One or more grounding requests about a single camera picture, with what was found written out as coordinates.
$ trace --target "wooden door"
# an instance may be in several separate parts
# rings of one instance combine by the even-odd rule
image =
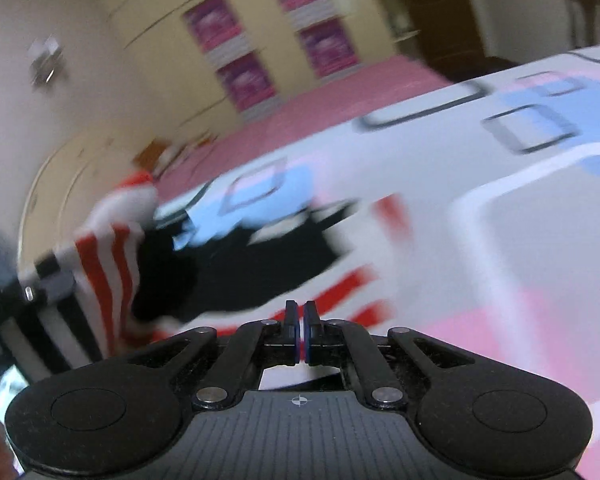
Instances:
[[[469,0],[404,0],[421,32],[418,43],[428,65],[451,79],[484,64],[482,40]]]

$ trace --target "shelf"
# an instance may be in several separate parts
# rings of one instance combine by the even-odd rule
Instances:
[[[420,33],[419,30],[412,30],[401,36],[398,36],[397,38],[394,38],[394,43],[400,43],[405,40],[410,40],[411,38],[415,38],[419,33]]]

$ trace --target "metal screw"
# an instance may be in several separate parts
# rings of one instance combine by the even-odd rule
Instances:
[[[402,392],[397,388],[390,386],[383,386],[382,388],[376,388],[373,390],[371,396],[378,402],[383,404],[389,404],[390,402],[398,402],[402,399]]]
[[[202,388],[196,393],[198,400],[201,400],[202,402],[208,402],[209,404],[215,404],[216,402],[225,400],[227,395],[228,394],[225,390],[216,386]]]

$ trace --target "striped ridged surface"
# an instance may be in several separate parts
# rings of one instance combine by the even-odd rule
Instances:
[[[352,392],[248,392],[194,418],[151,465],[120,480],[472,480],[430,455],[395,413]],[[46,477],[29,473],[26,480]],[[552,480],[577,480],[571,472]]]

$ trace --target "crosshair mark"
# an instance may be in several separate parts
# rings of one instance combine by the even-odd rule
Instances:
[[[302,395],[298,395],[298,396],[295,396],[293,399],[291,399],[291,402],[293,404],[295,404],[296,406],[301,407],[311,401]]]

